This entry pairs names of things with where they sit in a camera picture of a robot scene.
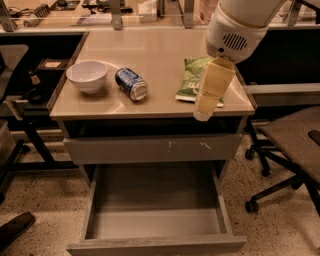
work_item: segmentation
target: floor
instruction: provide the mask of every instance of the floor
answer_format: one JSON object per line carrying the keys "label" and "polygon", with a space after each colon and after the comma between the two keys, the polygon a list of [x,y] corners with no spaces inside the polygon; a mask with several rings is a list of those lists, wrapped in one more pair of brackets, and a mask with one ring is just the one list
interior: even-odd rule
{"label": "floor", "polygon": [[[59,135],[58,139],[50,134],[43,136],[47,136],[47,146],[55,159],[68,159],[61,142],[56,142]],[[233,232],[246,236],[248,241],[239,252],[220,255],[320,255],[320,219],[305,187],[278,192],[261,201],[258,213],[246,213],[244,202],[251,195],[279,177],[290,175],[273,164],[272,175],[261,176],[258,159],[244,158],[250,143],[249,136],[245,135],[221,182]],[[39,159],[32,149],[19,161]],[[65,248],[80,237],[89,193],[79,170],[18,173],[10,175],[6,182],[6,199],[0,205],[0,225],[24,211],[31,211],[36,222],[0,255],[69,255]]]}

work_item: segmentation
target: green snack bag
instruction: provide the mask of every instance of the green snack bag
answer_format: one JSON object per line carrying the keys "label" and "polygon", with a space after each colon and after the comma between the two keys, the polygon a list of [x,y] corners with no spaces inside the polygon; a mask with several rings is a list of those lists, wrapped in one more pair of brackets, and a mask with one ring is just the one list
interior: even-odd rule
{"label": "green snack bag", "polygon": [[[180,89],[176,93],[176,100],[195,102],[200,86],[200,77],[204,69],[213,58],[187,58],[184,60],[185,71]],[[217,107],[223,107],[223,99]]]}

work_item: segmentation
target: drawer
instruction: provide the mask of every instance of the drawer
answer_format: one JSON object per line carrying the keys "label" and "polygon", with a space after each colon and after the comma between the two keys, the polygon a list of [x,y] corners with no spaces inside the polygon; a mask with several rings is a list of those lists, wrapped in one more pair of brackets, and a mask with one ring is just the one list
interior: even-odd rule
{"label": "drawer", "polygon": [[238,251],[211,162],[98,166],[73,256]]}
{"label": "drawer", "polygon": [[206,161],[232,159],[241,134],[66,138],[75,164]]}

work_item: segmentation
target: chair wheel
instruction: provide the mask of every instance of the chair wheel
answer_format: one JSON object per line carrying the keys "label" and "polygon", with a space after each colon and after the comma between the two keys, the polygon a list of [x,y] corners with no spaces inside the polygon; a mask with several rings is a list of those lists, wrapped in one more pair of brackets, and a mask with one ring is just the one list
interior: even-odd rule
{"label": "chair wheel", "polygon": [[247,213],[255,213],[255,212],[258,212],[259,210],[259,205],[257,204],[256,201],[246,202],[245,206],[246,206]]}
{"label": "chair wheel", "polygon": [[246,150],[245,158],[248,160],[252,160],[254,158],[254,151],[251,148]]}
{"label": "chair wheel", "polygon": [[4,201],[5,197],[3,193],[0,193],[0,203],[2,203]]}
{"label": "chair wheel", "polygon": [[261,174],[262,174],[263,177],[268,177],[271,173],[270,173],[270,171],[268,169],[263,169],[261,171]]}
{"label": "chair wheel", "polygon": [[30,151],[30,147],[27,146],[27,145],[23,145],[22,146],[22,152],[25,154],[25,153],[28,153]]}
{"label": "chair wheel", "polygon": [[303,184],[303,183],[302,183],[301,181],[298,181],[298,182],[296,182],[296,183],[291,184],[291,187],[292,187],[294,190],[298,190],[298,189],[301,187],[302,184]]}

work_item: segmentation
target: open drawer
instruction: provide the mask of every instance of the open drawer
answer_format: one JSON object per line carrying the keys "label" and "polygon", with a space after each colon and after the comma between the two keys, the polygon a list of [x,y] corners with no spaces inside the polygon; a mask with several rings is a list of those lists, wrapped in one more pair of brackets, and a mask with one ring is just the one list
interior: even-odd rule
{"label": "open drawer", "polygon": [[181,255],[234,252],[234,236],[211,162],[97,167],[81,239],[82,255]]}

